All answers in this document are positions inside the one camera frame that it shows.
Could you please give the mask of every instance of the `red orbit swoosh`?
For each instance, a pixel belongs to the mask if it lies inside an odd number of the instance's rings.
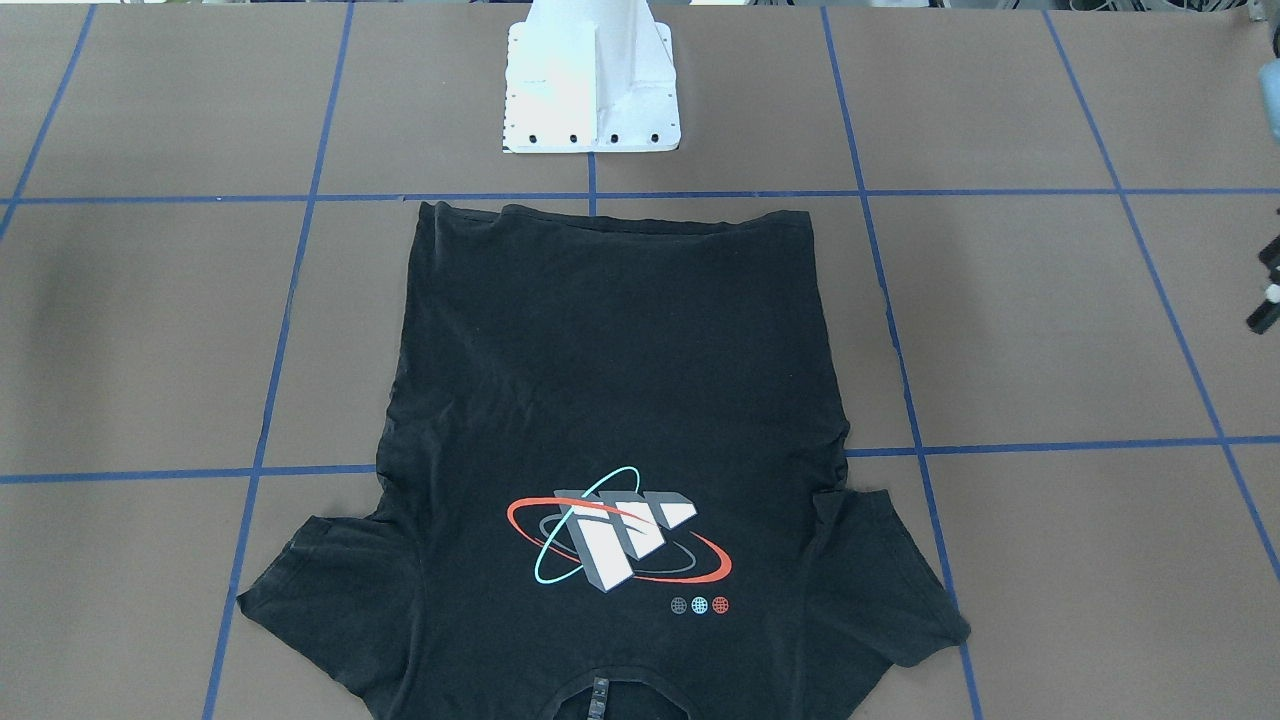
[[[613,512],[614,515],[635,518],[641,523],[648,523],[650,525],[654,525],[654,523],[649,523],[649,520],[645,520],[644,518],[635,515],[632,512],[627,512],[626,510],[618,510],[617,507],[611,507],[608,505],[603,505],[599,502],[591,502],[589,500],[579,500],[573,497],[522,497],[507,506],[507,521],[511,523],[512,528],[516,528],[516,532],[520,533],[521,537],[536,544],[538,547],[541,547],[543,543],[535,541],[532,537],[529,536],[529,533],[521,529],[518,524],[516,524],[516,510],[520,510],[521,507],[531,507],[534,505],[573,505],[577,507],[590,507],[591,510],[604,510],[605,512]],[[635,578],[636,580],[645,580],[649,583],[676,583],[676,584],[714,583],[717,580],[723,580],[724,578],[727,578],[730,571],[733,570],[733,560],[728,556],[728,553],[724,552],[724,550],[722,550],[721,546],[713,543],[712,541],[704,538],[703,536],[695,532],[690,532],[689,534],[703,541],[704,543],[707,543],[707,547],[712,548],[712,552],[714,552],[716,557],[718,557],[721,561],[719,568],[717,568],[710,573],[707,573],[705,575],[696,575],[692,578],[648,578],[644,575],[632,575],[632,578]],[[579,560],[577,557],[573,557],[572,555],[561,551],[554,544],[549,547],[550,551],[554,552],[556,555],[559,555],[561,557],[571,562],[577,562],[581,565],[581,560]]]

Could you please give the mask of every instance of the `t-shirt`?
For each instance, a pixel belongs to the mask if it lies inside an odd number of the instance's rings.
[[[847,430],[808,214],[422,204],[381,502],[239,606],[381,720],[845,720],[969,633]]]

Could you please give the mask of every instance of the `graphic print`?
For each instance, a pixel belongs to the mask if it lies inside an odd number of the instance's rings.
[[[602,491],[600,486],[611,479],[632,474],[635,487],[630,491]],[[552,506],[558,514],[545,515],[538,523],[543,539],[535,539],[525,532],[516,520],[516,512],[525,507]],[[675,530],[698,515],[698,507],[678,492],[640,492],[640,470],[627,465],[604,475],[585,491],[559,489],[554,497],[525,497],[507,507],[507,521],[525,539],[539,547],[534,562],[534,579],[544,585],[553,585],[577,573],[584,573],[591,585],[600,592],[609,592],[630,578],[650,583],[714,583],[728,577],[733,561],[719,546],[703,536],[689,532],[698,538],[705,550],[714,553],[719,566],[710,573],[695,573],[699,565],[698,553],[677,539],[668,539],[663,530]],[[563,542],[562,533],[568,530],[572,546]],[[632,561],[654,556],[660,548],[675,548],[667,552],[675,555],[684,566],[659,566],[658,569],[637,568]],[[695,550],[703,551],[695,544]],[[548,578],[543,574],[547,553],[553,552],[573,562],[571,570]]]

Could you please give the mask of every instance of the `white mounting bracket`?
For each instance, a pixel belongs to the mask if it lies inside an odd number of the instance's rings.
[[[503,152],[678,145],[671,28],[645,0],[534,0],[511,26]]]

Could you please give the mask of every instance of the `shirt sleeve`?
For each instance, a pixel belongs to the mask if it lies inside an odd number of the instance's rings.
[[[910,667],[963,643],[969,624],[893,511],[887,491],[820,492],[814,505],[806,694],[810,708],[847,717],[891,665]]]
[[[237,600],[378,715],[406,680],[420,626],[417,556],[403,528],[311,518]]]

